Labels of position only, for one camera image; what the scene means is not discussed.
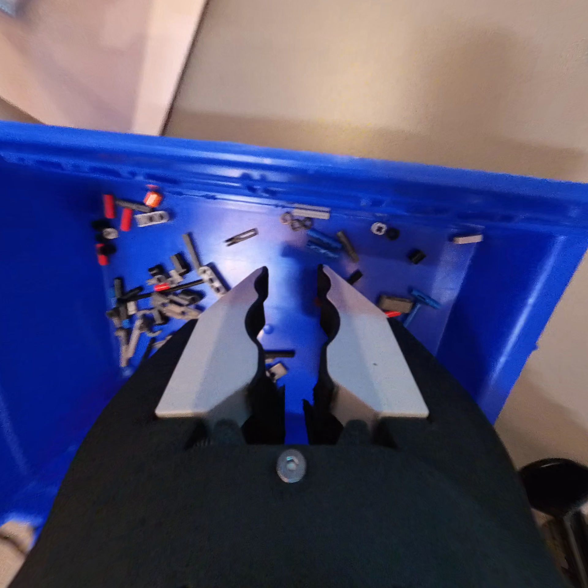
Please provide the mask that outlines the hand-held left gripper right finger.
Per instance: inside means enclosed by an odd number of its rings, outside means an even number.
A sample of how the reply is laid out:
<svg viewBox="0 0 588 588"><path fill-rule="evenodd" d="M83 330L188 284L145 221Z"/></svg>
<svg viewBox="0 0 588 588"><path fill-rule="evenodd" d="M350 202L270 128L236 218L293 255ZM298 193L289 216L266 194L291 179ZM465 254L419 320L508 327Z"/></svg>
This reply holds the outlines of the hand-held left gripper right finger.
<svg viewBox="0 0 588 588"><path fill-rule="evenodd" d="M327 413L369 429L386 417L427 419L429 408L385 313L329 266L318 269L327 341L320 368Z"/></svg>

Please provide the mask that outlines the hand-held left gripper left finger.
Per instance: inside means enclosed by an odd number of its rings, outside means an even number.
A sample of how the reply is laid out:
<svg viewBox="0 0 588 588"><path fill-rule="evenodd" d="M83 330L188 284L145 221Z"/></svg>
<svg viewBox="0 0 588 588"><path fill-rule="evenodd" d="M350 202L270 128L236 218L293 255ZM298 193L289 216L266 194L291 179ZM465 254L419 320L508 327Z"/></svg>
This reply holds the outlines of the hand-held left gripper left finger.
<svg viewBox="0 0 588 588"><path fill-rule="evenodd" d="M268 282L262 266L202 313L155 409L159 419L248 420L248 388L265 374L258 334Z"/></svg>

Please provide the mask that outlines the pile of small building parts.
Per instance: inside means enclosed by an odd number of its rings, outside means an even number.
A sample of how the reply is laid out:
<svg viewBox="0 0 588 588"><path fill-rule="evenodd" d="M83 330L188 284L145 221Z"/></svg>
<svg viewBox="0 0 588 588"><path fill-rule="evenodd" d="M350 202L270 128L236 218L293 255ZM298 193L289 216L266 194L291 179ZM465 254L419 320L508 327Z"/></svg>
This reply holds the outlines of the pile of small building parts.
<svg viewBox="0 0 588 588"><path fill-rule="evenodd" d="M162 201L162 194L154 186L149 186L142 203L116 198L113 194L102 195L104 218L92 223L96 231L96 255L101 266L107 266L116 252L112 241L119 237L120 232L130 231L133 223L146 228L170 222L167 211L157 207ZM344 251L350 260L358 263L357 252L344 231L338 231L336 238L332 238L314 228L315 220L329 220L330 216L330 210L324 206L295 204L291 210L282 213L280 222L292 231L306 232L305 246L309 251L330 259L337 259ZM144 292L142 286L125 290L121 277L113 282L113 308L107 311L107 316L113 322L115 335L119 339L119 365L123 370L130 369L129 363L135 355L141 333L150 338L142 360L171 337L167 335L157 342L155 339L161 331L151 331L151 325L161 327L170 319L187 321L201 315L202 311L196 305L202 300L202 295L193 291L193 287L207 285L219 298L229 290L210 265L202 264L192 235L183 235L182 239L192 264L179 252L170 257L173 268L169 271L161 265L151 268L151 278L146 281L151 290Z"/></svg>

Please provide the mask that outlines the blue plastic bin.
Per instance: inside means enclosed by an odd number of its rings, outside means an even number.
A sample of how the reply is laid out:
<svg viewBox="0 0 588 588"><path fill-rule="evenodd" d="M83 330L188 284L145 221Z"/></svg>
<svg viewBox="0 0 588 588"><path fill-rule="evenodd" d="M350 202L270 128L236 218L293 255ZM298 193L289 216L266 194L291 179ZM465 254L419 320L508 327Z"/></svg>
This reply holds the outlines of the blue plastic bin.
<svg viewBox="0 0 588 588"><path fill-rule="evenodd" d="M409 329L495 422L587 249L587 182L538 175L1 122L1 521L44 524L148 345L119 367L114 281L150 292L149 268L189 261L187 232L230 288L268 267L261 340L296 353L286 441L307 443L317 267L355 266L281 224L295 208L329 211L316 230L350 238L369 300L440 303Z"/></svg>

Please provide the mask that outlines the black round object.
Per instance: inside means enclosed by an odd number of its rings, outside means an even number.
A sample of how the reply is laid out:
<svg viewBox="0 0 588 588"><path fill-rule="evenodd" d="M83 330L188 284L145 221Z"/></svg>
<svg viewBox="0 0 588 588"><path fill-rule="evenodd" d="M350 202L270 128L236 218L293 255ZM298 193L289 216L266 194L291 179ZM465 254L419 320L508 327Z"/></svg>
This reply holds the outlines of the black round object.
<svg viewBox="0 0 588 588"><path fill-rule="evenodd" d="M587 587L587 466L548 458L519 476L532 509L547 517L541 529L559 569L573 587Z"/></svg>

